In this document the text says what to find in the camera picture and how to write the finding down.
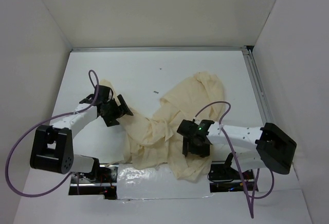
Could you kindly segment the cream yellow jacket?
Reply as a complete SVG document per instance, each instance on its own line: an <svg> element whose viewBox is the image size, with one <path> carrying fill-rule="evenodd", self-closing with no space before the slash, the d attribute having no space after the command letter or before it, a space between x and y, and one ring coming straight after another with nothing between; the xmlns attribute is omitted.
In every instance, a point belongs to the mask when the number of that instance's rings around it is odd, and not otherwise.
<svg viewBox="0 0 329 224"><path fill-rule="evenodd" d="M177 129L182 120L194 117L218 121L226 107L224 86L217 75L198 72L163 95L152 117L132 109L132 116L119 119L125 130L123 158L138 170L168 164L176 179L190 182L210 170L212 156L201 158L182 154L182 136Z"/></svg>

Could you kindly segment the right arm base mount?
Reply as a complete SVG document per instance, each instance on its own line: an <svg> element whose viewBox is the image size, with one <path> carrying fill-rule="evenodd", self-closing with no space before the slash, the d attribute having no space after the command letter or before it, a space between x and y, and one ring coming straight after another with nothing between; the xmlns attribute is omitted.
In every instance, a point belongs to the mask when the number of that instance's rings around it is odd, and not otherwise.
<svg viewBox="0 0 329 224"><path fill-rule="evenodd" d="M213 161L207 175L211 193L242 192L243 184L237 170L231 167L233 155L225 161Z"/></svg>

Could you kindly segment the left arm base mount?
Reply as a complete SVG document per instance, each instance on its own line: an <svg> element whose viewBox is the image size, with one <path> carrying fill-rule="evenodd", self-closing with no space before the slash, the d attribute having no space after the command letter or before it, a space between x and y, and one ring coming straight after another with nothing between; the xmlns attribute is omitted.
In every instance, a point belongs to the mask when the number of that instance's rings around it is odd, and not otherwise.
<svg viewBox="0 0 329 224"><path fill-rule="evenodd" d="M107 200L116 200L118 167L118 164L100 164L96 176L73 173L69 185L69 196L99 195Z"/></svg>

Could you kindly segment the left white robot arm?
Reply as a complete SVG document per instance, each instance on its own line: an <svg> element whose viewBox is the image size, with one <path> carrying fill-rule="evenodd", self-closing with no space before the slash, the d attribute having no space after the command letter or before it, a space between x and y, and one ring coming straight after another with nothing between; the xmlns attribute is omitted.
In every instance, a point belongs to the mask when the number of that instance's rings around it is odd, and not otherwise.
<svg viewBox="0 0 329 224"><path fill-rule="evenodd" d="M30 166L60 174L79 173L89 182L98 181L101 178L99 159L75 154L74 138L98 117L111 127L119 125L118 120L125 115L132 116L133 112L123 96L115 96L110 87L100 85L79 102L72 114L52 125L36 128Z"/></svg>

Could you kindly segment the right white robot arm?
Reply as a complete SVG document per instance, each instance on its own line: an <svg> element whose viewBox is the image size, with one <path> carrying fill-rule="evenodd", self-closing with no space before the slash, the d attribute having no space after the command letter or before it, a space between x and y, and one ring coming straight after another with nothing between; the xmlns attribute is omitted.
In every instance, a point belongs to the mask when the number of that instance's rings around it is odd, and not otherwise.
<svg viewBox="0 0 329 224"><path fill-rule="evenodd" d="M232 152L227 156L224 172L230 179L261 168L288 175L297 147L296 142L273 123L265 123L263 127L240 127L211 120L182 120L177 133L183 137L184 156L208 157L210 146L217 144L245 149L245 152L236 153L237 161Z"/></svg>

